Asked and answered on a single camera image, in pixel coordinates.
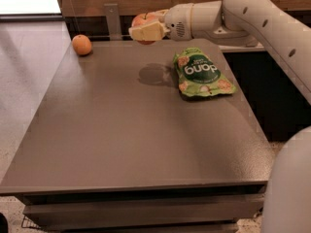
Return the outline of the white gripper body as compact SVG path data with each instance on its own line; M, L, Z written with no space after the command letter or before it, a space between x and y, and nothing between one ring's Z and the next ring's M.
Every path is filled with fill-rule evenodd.
M191 35L191 11L193 4L180 4L172 7L164 16L165 26L169 32L167 36L174 41L188 41Z

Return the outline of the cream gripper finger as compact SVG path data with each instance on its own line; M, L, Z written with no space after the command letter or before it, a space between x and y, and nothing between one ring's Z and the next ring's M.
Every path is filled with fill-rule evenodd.
M162 40L169 32L164 23L158 20L129 28L129 35L135 41L156 42Z
M152 12L152 15L155 16L159 21L164 21L164 17L167 14L168 9L158 10Z

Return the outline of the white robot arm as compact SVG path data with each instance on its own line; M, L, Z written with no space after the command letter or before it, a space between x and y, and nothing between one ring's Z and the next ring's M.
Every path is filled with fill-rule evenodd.
M311 29L270 0L176 5L129 28L138 42L207 39L218 45L258 40L311 103ZM311 127L277 153L264 196L261 233L311 233Z

